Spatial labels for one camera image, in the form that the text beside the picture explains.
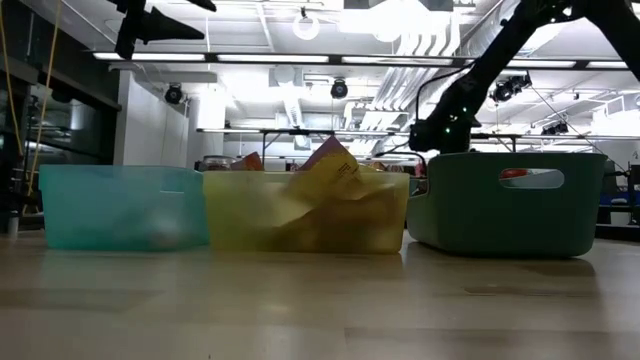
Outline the light teal translucent bin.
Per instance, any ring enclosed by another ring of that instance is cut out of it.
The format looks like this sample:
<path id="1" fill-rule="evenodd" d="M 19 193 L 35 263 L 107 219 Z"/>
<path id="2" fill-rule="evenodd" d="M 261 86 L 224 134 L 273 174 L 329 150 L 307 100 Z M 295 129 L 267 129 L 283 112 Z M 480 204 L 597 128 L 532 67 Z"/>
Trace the light teal translucent bin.
<path id="1" fill-rule="evenodd" d="M 48 246 L 174 251 L 206 245 L 203 175 L 166 166 L 43 165 Z"/>

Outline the yellow translucent bin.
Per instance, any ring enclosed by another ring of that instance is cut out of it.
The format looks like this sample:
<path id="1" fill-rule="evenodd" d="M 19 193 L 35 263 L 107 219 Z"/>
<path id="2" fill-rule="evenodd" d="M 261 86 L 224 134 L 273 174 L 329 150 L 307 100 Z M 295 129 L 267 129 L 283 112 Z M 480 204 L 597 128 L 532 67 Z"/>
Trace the yellow translucent bin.
<path id="1" fill-rule="evenodd" d="M 283 190 L 294 173 L 205 173 L 203 193 L 212 248 L 218 251 L 288 252 L 273 247 L 271 231 L 326 202 L 309 204 L 285 195 Z M 392 190 L 402 205 L 404 232 L 409 177 L 403 173 L 383 173 L 397 179 L 397 187 Z"/>

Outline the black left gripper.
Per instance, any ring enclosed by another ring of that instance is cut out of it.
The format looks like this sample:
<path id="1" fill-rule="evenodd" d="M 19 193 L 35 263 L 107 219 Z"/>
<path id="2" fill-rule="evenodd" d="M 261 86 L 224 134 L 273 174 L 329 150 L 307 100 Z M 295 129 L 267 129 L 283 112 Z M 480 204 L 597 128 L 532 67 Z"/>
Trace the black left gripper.
<path id="1" fill-rule="evenodd" d="M 200 8 L 216 12 L 217 7 L 211 0 L 187 0 Z M 202 40 L 205 35 L 184 23 L 174 20 L 157 8 L 145 12 L 146 0 L 113 0 L 116 10 L 125 15 L 118 31 L 115 52 L 122 59 L 131 59 L 142 21 L 142 41 L 162 40 Z"/>

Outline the black background desk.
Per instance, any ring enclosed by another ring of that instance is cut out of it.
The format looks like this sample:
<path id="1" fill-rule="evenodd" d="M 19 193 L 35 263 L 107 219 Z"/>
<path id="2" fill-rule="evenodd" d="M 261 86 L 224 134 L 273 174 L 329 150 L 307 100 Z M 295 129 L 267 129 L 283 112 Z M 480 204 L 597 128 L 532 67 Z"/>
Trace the black background desk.
<path id="1" fill-rule="evenodd" d="M 640 243 L 640 165 L 605 162 L 595 236 Z"/>

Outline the dark green plastic bin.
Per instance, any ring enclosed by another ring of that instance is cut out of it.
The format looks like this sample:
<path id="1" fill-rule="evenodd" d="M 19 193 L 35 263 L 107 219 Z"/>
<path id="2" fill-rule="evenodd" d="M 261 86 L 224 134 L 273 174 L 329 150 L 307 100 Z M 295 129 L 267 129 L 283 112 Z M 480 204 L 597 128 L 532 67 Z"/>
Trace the dark green plastic bin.
<path id="1" fill-rule="evenodd" d="M 409 235 L 447 253 L 567 258 L 594 242 L 606 158 L 590 153 L 461 153 L 432 158 L 409 198 Z M 500 179 L 505 169 L 528 169 Z"/>

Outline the long overhead light bar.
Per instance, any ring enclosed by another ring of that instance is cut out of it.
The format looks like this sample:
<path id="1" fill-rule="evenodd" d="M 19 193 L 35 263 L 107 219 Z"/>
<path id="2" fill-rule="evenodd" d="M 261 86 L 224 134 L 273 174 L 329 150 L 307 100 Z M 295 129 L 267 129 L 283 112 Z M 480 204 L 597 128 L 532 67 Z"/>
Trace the long overhead light bar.
<path id="1" fill-rule="evenodd" d="M 95 59 L 108 62 L 149 63 L 206 63 L 206 64 L 295 64 L 329 66 L 373 66 L 373 67 L 428 67 L 462 68 L 475 58 L 447 56 L 398 56 L 398 55 L 304 55 L 280 53 L 178 53 L 139 52 L 131 59 L 114 52 L 92 52 Z M 511 59 L 505 69 L 576 70 L 576 71 L 630 71 L 627 63 L 611 59 Z"/>

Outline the silver soda can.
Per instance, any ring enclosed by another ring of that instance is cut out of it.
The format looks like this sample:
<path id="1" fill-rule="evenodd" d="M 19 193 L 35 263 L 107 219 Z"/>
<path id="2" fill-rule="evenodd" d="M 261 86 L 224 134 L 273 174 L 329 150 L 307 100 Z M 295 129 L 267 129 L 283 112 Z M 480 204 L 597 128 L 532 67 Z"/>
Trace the silver soda can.
<path id="1" fill-rule="evenodd" d="M 226 171 L 231 169 L 231 165 L 235 162 L 235 159 L 223 155 L 209 155 L 204 156 L 199 162 L 198 170 L 200 172 L 205 171 Z"/>

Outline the dark glass cabinet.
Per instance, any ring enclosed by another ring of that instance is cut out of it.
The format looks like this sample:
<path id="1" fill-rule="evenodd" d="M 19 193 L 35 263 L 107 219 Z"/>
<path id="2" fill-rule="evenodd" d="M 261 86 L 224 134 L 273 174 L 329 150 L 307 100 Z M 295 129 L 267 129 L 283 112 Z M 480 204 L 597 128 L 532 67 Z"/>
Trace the dark glass cabinet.
<path id="1" fill-rule="evenodd" d="M 0 234 L 9 212 L 39 212 L 39 167 L 109 164 L 118 76 L 86 54 L 27 63 L 0 53 Z"/>

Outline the black folding table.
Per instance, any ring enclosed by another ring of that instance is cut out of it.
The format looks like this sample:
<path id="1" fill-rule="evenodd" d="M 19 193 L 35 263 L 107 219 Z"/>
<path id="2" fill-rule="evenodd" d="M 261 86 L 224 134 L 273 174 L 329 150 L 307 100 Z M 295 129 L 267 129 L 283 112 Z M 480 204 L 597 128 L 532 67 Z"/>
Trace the black folding table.
<path id="1" fill-rule="evenodd" d="M 470 135 L 470 144 L 500 144 L 509 152 L 516 152 L 519 138 L 520 135 L 517 134 L 472 133 Z"/>

